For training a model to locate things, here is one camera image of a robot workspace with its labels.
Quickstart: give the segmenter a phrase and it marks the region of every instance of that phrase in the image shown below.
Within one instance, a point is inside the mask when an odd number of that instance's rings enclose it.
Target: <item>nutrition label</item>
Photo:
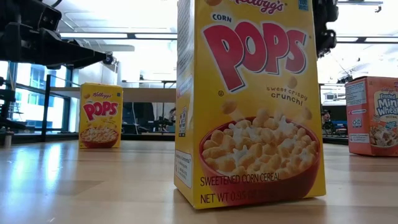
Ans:
[[[192,187],[192,156],[185,152],[175,151],[174,172],[189,188]]]
[[[350,134],[349,141],[356,143],[369,143],[369,134]]]
[[[346,87],[347,106],[366,103],[365,82],[359,82]]]

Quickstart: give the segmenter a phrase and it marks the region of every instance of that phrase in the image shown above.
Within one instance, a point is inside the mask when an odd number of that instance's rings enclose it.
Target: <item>corn pops cereal box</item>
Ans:
[[[119,147],[122,106],[123,89],[120,86],[82,84],[80,90],[80,147]]]
[[[311,1],[179,0],[174,183],[195,208],[325,195]]]
[[[398,156],[398,78],[361,77],[346,84],[349,151]]]

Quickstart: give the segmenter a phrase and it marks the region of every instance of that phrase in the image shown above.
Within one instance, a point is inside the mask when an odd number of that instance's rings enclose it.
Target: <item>table surface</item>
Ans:
[[[173,185],[174,143],[0,149],[0,223],[397,223],[398,160],[325,145],[327,196],[195,211]]]

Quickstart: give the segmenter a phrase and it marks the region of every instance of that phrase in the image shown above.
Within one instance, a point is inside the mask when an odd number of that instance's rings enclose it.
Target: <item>red cereal box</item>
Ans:
[[[346,84],[349,151],[398,156],[398,78],[361,77]]]

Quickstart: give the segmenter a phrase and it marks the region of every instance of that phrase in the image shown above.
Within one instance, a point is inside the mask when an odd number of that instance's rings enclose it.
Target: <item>yellow cereal box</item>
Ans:
[[[325,195],[311,1],[179,0],[174,183],[195,208]]]
[[[80,147],[119,147],[122,107],[123,89],[120,86],[82,84],[80,90]]]

